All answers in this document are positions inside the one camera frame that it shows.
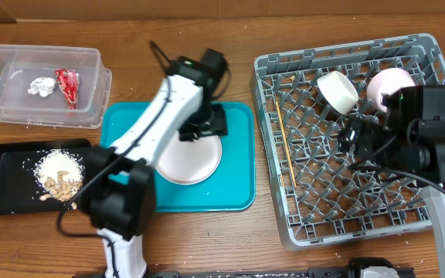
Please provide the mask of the pink plate with food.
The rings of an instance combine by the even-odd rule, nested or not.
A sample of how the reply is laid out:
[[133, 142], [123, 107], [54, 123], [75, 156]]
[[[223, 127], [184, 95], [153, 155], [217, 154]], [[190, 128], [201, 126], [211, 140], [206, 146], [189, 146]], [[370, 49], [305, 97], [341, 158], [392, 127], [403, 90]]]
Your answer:
[[177, 185], [194, 185], [205, 181], [218, 168], [223, 146], [218, 136], [181, 141], [175, 132], [156, 166], [157, 172]]

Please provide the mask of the white bowl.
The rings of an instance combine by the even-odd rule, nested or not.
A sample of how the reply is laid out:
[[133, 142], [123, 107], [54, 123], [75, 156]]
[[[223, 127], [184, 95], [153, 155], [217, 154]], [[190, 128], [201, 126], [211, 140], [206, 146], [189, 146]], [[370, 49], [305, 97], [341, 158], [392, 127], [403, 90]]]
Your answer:
[[415, 86], [413, 78], [404, 69], [389, 68], [380, 71], [370, 81], [367, 87], [367, 97], [372, 106], [385, 113], [387, 107], [382, 104], [383, 97], [394, 94], [401, 88]]
[[325, 100], [340, 114], [348, 114], [358, 102], [358, 93], [346, 75], [330, 72], [317, 80]]

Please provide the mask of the red snack wrapper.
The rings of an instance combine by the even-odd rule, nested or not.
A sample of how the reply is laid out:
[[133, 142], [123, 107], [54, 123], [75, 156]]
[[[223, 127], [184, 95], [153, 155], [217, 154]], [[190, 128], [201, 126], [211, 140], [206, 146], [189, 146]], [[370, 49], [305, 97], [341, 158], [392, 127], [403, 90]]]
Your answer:
[[70, 109], [78, 106], [78, 91], [80, 86], [80, 75], [71, 69], [57, 69], [55, 71], [59, 88], [67, 100]]

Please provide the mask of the rice and peanut scraps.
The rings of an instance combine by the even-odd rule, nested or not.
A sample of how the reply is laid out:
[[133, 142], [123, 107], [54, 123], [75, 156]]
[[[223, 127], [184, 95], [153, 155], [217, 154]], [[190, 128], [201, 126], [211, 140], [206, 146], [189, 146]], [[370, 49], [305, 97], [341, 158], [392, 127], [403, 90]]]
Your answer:
[[37, 196], [32, 199], [67, 203], [83, 187], [85, 166], [80, 149], [41, 150], [35, 154], [36, 161], [22, 161], [22, 169], [36, 186], [31, 192]]

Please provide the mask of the white tissue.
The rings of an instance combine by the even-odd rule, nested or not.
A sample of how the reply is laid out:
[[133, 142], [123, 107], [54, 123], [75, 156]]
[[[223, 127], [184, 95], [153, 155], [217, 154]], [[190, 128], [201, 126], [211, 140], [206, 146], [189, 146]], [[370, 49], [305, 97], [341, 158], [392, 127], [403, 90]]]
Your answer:
[[40, 95], [41, 97], [48, 97], [55, 89], [56, 81], [50, 77], [39, 77], [30, 83], [28, 93], [32, 95]]

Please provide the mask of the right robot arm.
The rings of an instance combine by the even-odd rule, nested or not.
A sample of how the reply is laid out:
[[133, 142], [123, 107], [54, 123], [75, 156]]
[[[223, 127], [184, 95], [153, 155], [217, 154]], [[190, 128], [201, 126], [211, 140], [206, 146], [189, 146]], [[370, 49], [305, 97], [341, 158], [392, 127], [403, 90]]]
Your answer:
[[353, 171], [410, 178], [423, 192], [445, 277], [445, 86], [404, 87], [386, 95], [382, 124], [353, 117], [338, 135], [341, 151], [359, 161]]

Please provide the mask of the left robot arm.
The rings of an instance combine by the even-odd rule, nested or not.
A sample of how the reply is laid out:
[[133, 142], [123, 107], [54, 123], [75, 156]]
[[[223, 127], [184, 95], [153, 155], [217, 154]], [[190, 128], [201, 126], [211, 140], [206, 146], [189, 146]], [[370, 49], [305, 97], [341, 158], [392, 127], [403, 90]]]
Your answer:
[[97, 228], [107, 255], [105, 277], [144, 277], [141, 235], [155, 210], [155, 162], [174, 135], [192, 142], [226, 136], [215, 91], [228, 62], [207, 49], [199, 61], [180, 56], [164, 68], [165, 79], [137, 121], [109, 147], [90, 150], [80, 207]]

